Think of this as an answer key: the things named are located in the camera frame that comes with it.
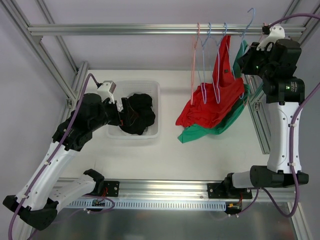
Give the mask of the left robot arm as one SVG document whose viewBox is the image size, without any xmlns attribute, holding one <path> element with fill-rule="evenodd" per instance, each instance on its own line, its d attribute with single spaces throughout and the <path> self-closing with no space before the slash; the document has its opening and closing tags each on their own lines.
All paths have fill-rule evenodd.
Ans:
<svg viewBox="0 0 320 240">
<path fill-rule="evenodd" d="M 32 178 L 16 195 L 8 195 L 3 205 L 23 222 L 38 231 L 46 229 L 58 213 L 83 195 L 102 196 L 105 178 L 93 169 L 61 190 L 53 187 L 71 160 L 93 137 L 93 132 L 105 125 L 125 126 L 135 115 L 126 97 L 121 98 L 122 111 L 109 98 L 85 93 L 71 116 L 61 123 L 52 137 L 46 156 Z"/>
</svg>

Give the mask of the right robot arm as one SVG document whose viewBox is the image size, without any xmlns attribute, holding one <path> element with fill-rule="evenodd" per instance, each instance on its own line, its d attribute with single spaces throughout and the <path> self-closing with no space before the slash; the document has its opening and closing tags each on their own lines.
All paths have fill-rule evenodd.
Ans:
<svg viewBox="0 0 320 240">
<path fill-rule="evenodd" d="M 294 77 L 302 53 L 300 44 L 278 39 L 260 47 L 253 42 L 238 59 L 241 72 L 262 79 L 270 113 L 270 152 L 266 165 L 253 165 L 245 172 L 229 173 L 224 180 L 207 184 L 210 199 L 251 199 L 252 189 L 306 185 L 299 158 L 299 117 L 305 100 L 304 81 Z"/>
</svg>

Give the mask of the light blue hanger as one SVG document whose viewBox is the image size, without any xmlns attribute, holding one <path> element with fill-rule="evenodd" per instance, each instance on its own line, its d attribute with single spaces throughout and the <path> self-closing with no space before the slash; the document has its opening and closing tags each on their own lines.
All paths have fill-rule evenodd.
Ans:
<svg viewBox="0 0 320 240">
<path fill-rule="evenodd" d="M 201 56 L 202 56 L 202 74 L 200 73 L 199 67 L 197 66 L 197 73 L 199 78 L 199 86 L 201 90 L 202 95 L 202 101 L 204 104 L 207 103 L 207 89 L 206 89 L 206 44 L 208 39 L 211 36 L 211 30 L 212 30 L 212 24 L 208 23 L 208 30 L 206 32 L 206 37 L 204 40 L 201 39 L 200 36 L 197 37 L 198 40 L 200 40 L 200 46 L 201 46 Z"/>
</svg>

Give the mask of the blue hanger with black top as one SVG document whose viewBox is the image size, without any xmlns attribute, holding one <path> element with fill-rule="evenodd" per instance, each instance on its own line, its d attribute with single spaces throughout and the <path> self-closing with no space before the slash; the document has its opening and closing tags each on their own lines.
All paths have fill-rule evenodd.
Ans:
<svg viewBox="0 0 320 240">
<path fill-rule="evenodd" d="M 216 74 L 214 71 L 212 72 L 212 85 L 213 85 L 214 96 L 215 96 L 215 100 L 216 100 L 217 104 L 220 104 L 220 102 L 221 102 L 221 92 L 220 92 L 220 88 L 219 88 L 220 63 L 221 63 L 220 47 L 221 47 L 222 40 L 224 39 L 224 37 L 226 36 L 227 31 L 228 31 L 228 24 L 226 22 L 224 22 L 223 25 L 224 25 L 224 31 L 222 33 L 221 39 L 219 41 L 217 41 L 215 38 L 213 38 L 215 45 L 217 47 L 217 55 L 216 55 L 216 60 L 215 60 L 215 64 L 217 64 L 217 69 L 216 69 Z"/>
</svg>

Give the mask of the red tank top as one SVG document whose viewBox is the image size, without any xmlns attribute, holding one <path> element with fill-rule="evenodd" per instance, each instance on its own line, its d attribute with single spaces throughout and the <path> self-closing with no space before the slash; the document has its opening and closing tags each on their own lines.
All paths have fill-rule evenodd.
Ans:
<svg viewBox="0 0 320 240">
<path fill-rule="evenodd" d="M 220 104 L 217 104 L 213 83 L 205 83 L 207 91 L 207 103 L 203 103 L 201 87 L 198 86 L 193 92 L 193 105 L 189 100 L 175 124 L 184 128 L 199 125 L 203 128 L 211 129 L 218 125 L 229 113 L 232 106 L 244 94 L 245 87 L 242 78 L 235 78 L 230 66 L 228 49 L 230 47 L 231 36 L 226 35 L 220 46 L 220 69 L 219 69 L 219 89 Z M 216 74 L 218 65 L 215 63 L 213 72 Z"/>
</svg>

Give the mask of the black tank top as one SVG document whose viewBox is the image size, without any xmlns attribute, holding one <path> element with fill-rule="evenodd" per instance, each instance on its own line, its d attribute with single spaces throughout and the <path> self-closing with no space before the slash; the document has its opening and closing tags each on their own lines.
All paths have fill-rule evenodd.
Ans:
<svg viewBox="0 0 320 240">
<path fill-rule="evenodd" d="M 127 103 L 134 113 L 129 116 L 131 123 L 121 125 L 120 129 L 127 134 L 141 136 L 148 127 L 155 123 L 153 99 L 146 93 L 134 93 L 127 98 Z"/>
</svg>

